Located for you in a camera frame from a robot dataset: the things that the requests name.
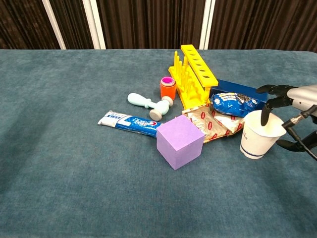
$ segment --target paper cup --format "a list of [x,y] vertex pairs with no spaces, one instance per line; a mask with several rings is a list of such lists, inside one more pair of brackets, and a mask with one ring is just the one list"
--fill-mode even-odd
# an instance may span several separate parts
[[261,126],[261,110],[253,111],[244,117],[244,128],[240,144],[241,152],[250,159],[259,159],[272,145],[286,133],[284,123],[270,113],[268,122]]

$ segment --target white wall strip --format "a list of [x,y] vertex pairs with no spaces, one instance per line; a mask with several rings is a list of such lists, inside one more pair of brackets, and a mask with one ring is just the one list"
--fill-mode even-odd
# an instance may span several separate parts
[[54,15],[50,0],[42,0],[42,3],[44,5],[45,11],[46,11],[46,13],[47,13],[47,15],[48,15],[48,17],[50,19],[50,23],[51,23],[52,28],[54,30],[54,33],[56,35],[57,41],[59,43],[59,47],[62,50],[66,50],[66,46],[65,46],[63,37],[62,37],[62,35],[60,33],[60,30],[59,30],[59,27],[58,27],[58,23],[56,21],[56,18],[55,18],[55,15]]
[[85,13],[95,49],[106,49],[96,0],[83,0]]
[[204,10],[204,17],[203,17],[203,24],[202,24],[202,32],[200,35],[200,43],[199,43],[200,50],[207,50],[208,49],[215,2],[216,2],[216,0],[206,0],[205,1],[205,10]]

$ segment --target red and white snack wrapper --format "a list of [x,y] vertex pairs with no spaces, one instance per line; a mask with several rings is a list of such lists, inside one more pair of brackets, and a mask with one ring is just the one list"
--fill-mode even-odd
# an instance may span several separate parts
[[204,143],[233,135],[243,128],[243,118],[221,114],[211,104],[184,110],[182,114],[205,134]]

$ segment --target dark curtain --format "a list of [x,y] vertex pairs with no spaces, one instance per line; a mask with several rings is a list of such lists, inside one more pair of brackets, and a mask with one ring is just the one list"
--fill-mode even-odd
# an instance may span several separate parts
[[316,0],[218,0],[209,49],[317,52],[316,16]]
[[97,0],[107,49],[199,47],[205,0]]
[[50,0],[67,49],[93,49],[82,0]]
[[0,0],[1,49],[60,49],[41,0]]

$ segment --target metal robot arm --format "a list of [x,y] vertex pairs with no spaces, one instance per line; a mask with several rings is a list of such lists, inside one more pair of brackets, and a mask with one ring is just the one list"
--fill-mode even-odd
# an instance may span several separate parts
[[297,88],[288,85],[274,86],[268,84],[257,89],[257,93],[265,92],[276,95],[277,97],[269,99],[263,107],[261,125],[266,125],[269,113],[273,108],[292,105],[301,110],[301,113],[298,116],[291,118],[282,125],[296,142],[278,140],[276,143],[290,151],[307,151],[315,160],[317,160],[317,156],[311,152],[311,149],[317,146],[317,131],[311,133],[302,140],[292,128],[292,126],[309,116],[312,117],[313,123],[317,124],[317,85]]

